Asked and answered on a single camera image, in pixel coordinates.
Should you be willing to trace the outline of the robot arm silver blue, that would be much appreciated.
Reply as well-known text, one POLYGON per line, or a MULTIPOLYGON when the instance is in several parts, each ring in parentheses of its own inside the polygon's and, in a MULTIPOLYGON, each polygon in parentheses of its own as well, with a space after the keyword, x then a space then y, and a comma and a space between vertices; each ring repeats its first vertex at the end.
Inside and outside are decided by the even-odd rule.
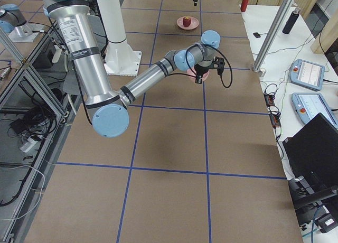
POLYGON ((143 73, 138 73, 141 52, 126 40, 119 0, 97 0, 108 39, 106 56, 101 55, 89 23, 87 0, 44 0, 46 15, 55 19, 69 50, 70 60, 87 94, 84 104, 94 130, 104 137, 117 137, 129 125, 127 107, 175 70, 194 68, 202 82, 220 35, 205 31, 189 48, 168 52, 143 73))
MULTIPOLYGON (((88 0, 90 3, 96 3, 96 0, 88 0)), ((23 29, 21 32, 23 35, 19 36, 28 36, 30 35, 31 29, 26 26, 27 20, 23 16, 22 12, 20 11, 19 7, 15 4, 5 4, 1 6, 1 29, 10 34, 13 32, 17 27, 23 29)))

